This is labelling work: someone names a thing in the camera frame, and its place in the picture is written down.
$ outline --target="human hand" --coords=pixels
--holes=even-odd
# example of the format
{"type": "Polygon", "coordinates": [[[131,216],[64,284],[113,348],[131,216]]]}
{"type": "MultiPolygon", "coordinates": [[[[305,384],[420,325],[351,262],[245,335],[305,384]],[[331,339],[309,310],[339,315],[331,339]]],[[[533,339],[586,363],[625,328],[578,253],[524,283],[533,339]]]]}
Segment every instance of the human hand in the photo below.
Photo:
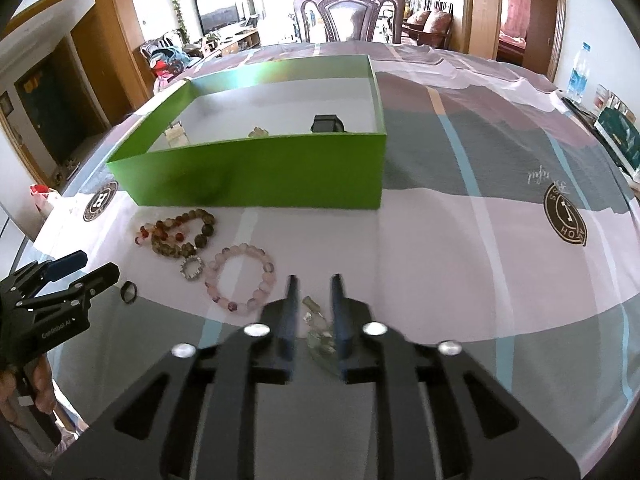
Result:
{"type": "MultiPolygon", "coordinates": [[[[41,355],[33,370],[31,384],[36,392],[35,405],[42,412],[49,415],[56,407],[56,395],[53,390],[51,366],[47,357],[41,355]]],[[[18,414],[10,406],[8,399],[15,390],[15,376],[9,372],[0,372],[0,413],[8,423],[20,426],[18,414]]]]}

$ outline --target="ring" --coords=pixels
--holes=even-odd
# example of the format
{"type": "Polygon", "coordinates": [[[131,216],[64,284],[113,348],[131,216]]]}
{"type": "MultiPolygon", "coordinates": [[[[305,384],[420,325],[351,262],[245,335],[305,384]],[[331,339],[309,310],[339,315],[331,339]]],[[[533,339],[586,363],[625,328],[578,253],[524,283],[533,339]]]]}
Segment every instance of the ring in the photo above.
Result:
{"type": "Polygon", "coordinates": [[[202,262],[202,259],[199,256],[188,256],[187,258],[184,259],[184,261],[180,264],[180,273],[181,275],[184,276],[184,278],[186,280],[188,280],[189,282],[192,282],[193,280],[197,280],[198,277],[201,275],[202,273],[202,269],[204,269],[204,263],[202,262]],[[196,267],[196,269],[192,272],[187,272],[187,266],[191,263],[191,262],[196,262],[198,264],[198,266],[196,267]]]}
{"type": "Polygon", "coordinates": [[[120,289],[120,297],[126,304],[131,304],[136,301],[136,298],[138,297],[138,287],[136,284],[133,282],[124,282],[124,285],[122,285],[122,288],[120,289]]]}

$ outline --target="black ring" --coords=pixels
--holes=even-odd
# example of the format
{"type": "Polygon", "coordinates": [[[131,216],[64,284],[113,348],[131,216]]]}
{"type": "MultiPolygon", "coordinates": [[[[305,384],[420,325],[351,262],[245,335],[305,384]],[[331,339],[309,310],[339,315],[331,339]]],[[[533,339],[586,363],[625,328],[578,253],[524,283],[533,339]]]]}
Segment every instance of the black ring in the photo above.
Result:
{"type": "Polygon", "coordinates": [[[138,286],[133,282],[124,282],[124,285],[122,285],[122,288],[120,289],[120,297],[122,298],[122,301],[124,301],[126,304],[133,303],[134,301],[136,301],[136,298],[138,297],[138,286]],[[133,298],[127,301],[125,299],[125,293],[128,292],[130,288],[133,289],[133,298]]]}

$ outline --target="television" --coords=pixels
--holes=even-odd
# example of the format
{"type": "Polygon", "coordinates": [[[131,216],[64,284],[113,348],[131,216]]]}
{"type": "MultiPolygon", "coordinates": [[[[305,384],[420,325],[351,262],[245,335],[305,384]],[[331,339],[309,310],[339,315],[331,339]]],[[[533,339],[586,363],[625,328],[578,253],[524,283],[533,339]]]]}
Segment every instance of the television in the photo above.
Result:
{"type": "Polygon", "coordinates": [[[236,0],[194,0],[203,35],[240,21],[236,0]]]}

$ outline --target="dark green door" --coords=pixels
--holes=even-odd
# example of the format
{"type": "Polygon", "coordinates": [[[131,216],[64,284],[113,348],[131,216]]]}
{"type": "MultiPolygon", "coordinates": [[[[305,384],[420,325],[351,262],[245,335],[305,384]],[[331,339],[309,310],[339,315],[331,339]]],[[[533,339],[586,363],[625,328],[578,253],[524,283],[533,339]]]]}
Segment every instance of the dark green door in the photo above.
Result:
{"type": "Polygon", "coordinates": [[[42,143],[53,160],[63,164],[85,134],[50,59],[27,72],[15,86],[42,143]]]}

